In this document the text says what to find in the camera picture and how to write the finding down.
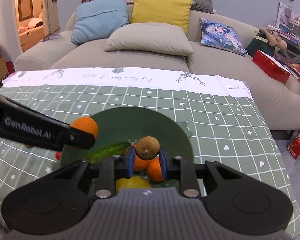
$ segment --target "magazine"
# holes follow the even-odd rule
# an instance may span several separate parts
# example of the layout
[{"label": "magazine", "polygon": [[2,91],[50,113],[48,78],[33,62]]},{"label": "magazine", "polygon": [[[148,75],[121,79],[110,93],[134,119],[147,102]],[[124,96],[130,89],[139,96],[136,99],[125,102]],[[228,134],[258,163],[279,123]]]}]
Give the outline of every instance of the magazine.
[{"label": "magazine", "polygon": [[286,68],[288,72],[290,72],[291,75],[293,75],[296,80],[300,83],[300,64],[296,63],[287,63],[282,62],[282,65]]}]

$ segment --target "cucumber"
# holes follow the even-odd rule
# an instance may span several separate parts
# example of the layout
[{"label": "cucumber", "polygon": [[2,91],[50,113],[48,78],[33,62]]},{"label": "cucumber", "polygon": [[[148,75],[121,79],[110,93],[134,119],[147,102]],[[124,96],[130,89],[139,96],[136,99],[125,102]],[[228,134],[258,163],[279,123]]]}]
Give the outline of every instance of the cucumber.
[{"label": "cucumber", "polygon": [[91,163],[101,163],[106,157],[110,157],[114,154],[123,156],[126,149],[131,146],[129,142],[119,142],[105,147],[99,148],[95,152],[90,152],[83,158],[89,159]]}]

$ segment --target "yellow pillow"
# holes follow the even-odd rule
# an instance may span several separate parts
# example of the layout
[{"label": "yellow pillow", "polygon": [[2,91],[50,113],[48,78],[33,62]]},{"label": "yellow pillow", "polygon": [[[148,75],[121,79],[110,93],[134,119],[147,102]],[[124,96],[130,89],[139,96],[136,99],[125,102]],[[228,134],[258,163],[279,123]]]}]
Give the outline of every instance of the yellow pillow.
[{"label": "yellow pillow", "polygon": [[168,23],[188,31],[192,0],[134,0],[130,23]]}]

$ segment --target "bedroom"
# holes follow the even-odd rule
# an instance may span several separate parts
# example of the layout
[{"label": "bedroom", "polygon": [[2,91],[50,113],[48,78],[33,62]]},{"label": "bedroom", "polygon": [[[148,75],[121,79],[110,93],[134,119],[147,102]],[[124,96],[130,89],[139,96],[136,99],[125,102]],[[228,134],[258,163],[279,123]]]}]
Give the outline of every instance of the bedroom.
[{"label": "bedroom", "polygon": [[16,23],[22,51],[37,44],[44,34],[44,0],[15,0]]}]

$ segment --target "beige pillow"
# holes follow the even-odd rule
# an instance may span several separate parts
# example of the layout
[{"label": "beige pillow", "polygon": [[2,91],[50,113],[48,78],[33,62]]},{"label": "beige pillow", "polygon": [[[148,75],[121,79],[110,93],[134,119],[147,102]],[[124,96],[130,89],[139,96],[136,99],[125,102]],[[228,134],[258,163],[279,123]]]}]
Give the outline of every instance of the beige pillow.
[{"label": "beige pillow", "polygon": [[188,56],[194,51],[181,27],[167,23],[133,23],[112,33],[105,51],[129,49]]}]

